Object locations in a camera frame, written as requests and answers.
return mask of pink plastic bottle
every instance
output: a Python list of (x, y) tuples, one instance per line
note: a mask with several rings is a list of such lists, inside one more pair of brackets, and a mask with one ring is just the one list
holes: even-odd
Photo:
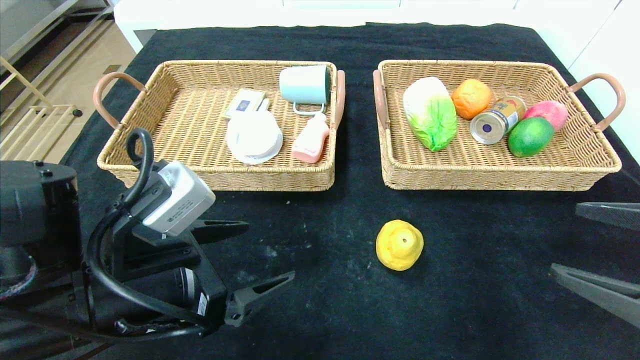
[(291, 154), (305, 163), (317, 162), (322, 155), (324, 139), (327, 135), (329, 135), (329, 127), (326, 125), (326, 115), (315, 114), (293, 142)]

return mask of brown leather handle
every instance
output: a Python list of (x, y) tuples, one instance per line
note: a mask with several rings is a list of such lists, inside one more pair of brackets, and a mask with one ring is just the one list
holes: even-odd
[(618, 103), (616, 104), (616, 107), (613, 109), (613, 111), (609, 114), (609, 116), (602, 119), (602, 121), (596, 124), (596, 127), (598, 129), (604, 130), (607, 127), (609, 127), (609, 124), (611, 124), (611, 122), (615, 120), (615, 118), (618, 117), (618, 115), (620, 115), (620, 112), (622, 112), (622, 109), (625, 108), (625, 104), (627, 103), (627, 96), (625, 95), (625, 89), (622, 88), (622, 85), (620, 85), (620, 82), (618, 82), (618, 80), (616, 80), (616, 78), (614, 78), (613, 76), (609, 74), (604, 74), (603, 72), (589, 75), (586, 78), (578, 81), (573, 86), (569, 86), (569, 91), (576, 92), (580, 90), (584, 85), (586, 85), (587, 83), (589, 83), (591, 80), (594, 80), (594, 79), (603, 79), (604, 81), (608, 82), (609, 85), (611, 85), (611, 87), (613, 88), (613, 91), (616, 92), (616, 97), (618, 98)]
[(338, 70), (338, 83), (337, 83), (337, 94), (335, 101), (335, 123), (333, 125), (334, 129), (337, 129), (340, 126), (340, 121), (342, 121), (342, 114), (344, 114), (344, 98), (346, 97), (346, 78), (344, 74), (344, 70)]
[(380, 70), (373, 71), (373, 94), (376, 100), (376, 113), (378, 121), (383, 129), (389, 128), (389, 108), (387, 107), (387, 95), (382, 86), (382, 74)]
[(131, 83), (131, 85), (135, 86), (141, 92), (147, 91), (147, 88), (145, 88), (145, 85), (142, 85), (142, 83), (140, 83), (138, 80), (134, 79), (129, 74), (125, 74), (124, 72), (117, 72), (117, 71), (110, 72), (109, 74), (106, 74), (100, 80), (98, 80), (98, 83), (95, 85), (95, 88), (93, 89), (93, 105), (95, 106), (95, 109), (98, 111), (98, 113), (102, 115), (104, 120), (106, 120), (107, 123), (109, 123), (109, 125), (111, 125), (111, 127), (114, 129), (118, 129), (120, 127), (120, 122), (117, 121), (116, 118), (114, 118), (107, 111), (107, 109), (104, 108), (104, 105), (102, 105), (102, 93), (104, 92), (104, 88), (107, 87), (107, 85), (111, 82), (111, 80), (118, 79), (118, 78), (127, 80), (128, 82)]

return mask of beverage can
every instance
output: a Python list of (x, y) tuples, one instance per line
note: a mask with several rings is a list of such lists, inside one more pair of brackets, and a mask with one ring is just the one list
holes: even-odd
[(471, 136), (485, 145), (497, 143), (513, 129), (527, 110), (524, 101), (517, 96), (506, 96), (487, 110), (476, 115), (469, 125)]

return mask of black felt surface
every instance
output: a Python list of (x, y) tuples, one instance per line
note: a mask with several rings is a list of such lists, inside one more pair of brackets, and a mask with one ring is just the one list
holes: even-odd
[[(623, 170), (588, 192), (391, 190), (381, 178), (371, 72), (403, 58), (539, 61), (574, 82), (533, 30), (506, 25), (158, 31), (126, 70), (143, 83), (159, 63), (178, 59), (319, 60), (344, 69), (335, 184), (321, 193), (217, 192), (208, 217), (252, 225), (205, 247), (227, 286), (296, 270), (291, 289), (242, 328), (117, 345), (96, 358), (638, 358), (638, 329), (548, 276), (560, 263), (640, 282), (638, 233), (574, 215), (577, 202), (640, 201), (640, 170), (617, 136), (605, 132)], [(122, 118), (135, 96), (119, 81), (105, 105)], [(66, 158), (78, 172), (85, 239), (124, 190), (95, 163), (110, 134), (94, 114)], [(383, 267), (374, 250), (380, 227), (396, 218), (426, 239), (405, 272)]]

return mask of wicker basket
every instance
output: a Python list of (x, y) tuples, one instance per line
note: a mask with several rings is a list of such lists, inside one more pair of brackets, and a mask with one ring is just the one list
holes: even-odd
[[(308, 117), (297, 115), (292, 104), (280, 97), (278, 75), (290, 66), (326, 65), (332, 81), (326, 109), (330, 132), (320, 160), (304, 163), (291, 155), (294, 139)], [(125, 78), (140, 90), (122, 122), (103, 107), (104, 87), (114, 78)], [(240, 88), (267, 93), (270, 111), (284, 136), (278, 155), (259, 165), (237, 161), (227, 147), (227, 121), (221, 114)], [(115, 128), (98, 157), (98, 166), (112, 172), (125, 185), (135, 182), (125, 141), (135, 127), (148, 130), (154, 141), (155, 160), (179, 160), (194, 170), (212, 190), (322, 191), (333, 184), (336, 131), (344, 109), (344, 71), (317, 61), (167, 61), (156, 68), (146, 85), (121, 72), (104, 76), (93, 100), (98, 112)], [(319, 106), (301, 105), (301, 110)]]
[[(511, 155), (505, 139), (494, 145), (478, 143), (469, 133), (469, 120), (460, 117), (454, 140), (432, 152), (411, 132), (402, 101), (407, 87), (426, 76), (440, 78), (450, 92), (462, 81), (477, 78), (496, 97), (519, 96), (527, 106), (556, 100), (566, 105), (569, 118), (551, 143), (530, 158)], [(581, 191), (621, 168), (602, 130), (624, 107), (625, 95), (607, 74), (592, 75), (569, 87), (555, 68), (542, 63), (385, 60), (373, 77), (382, 177), (393, 189)], [(595, 78), (608, 81), (618, 95), (616, 109), (599, 124), (574, 94)]]

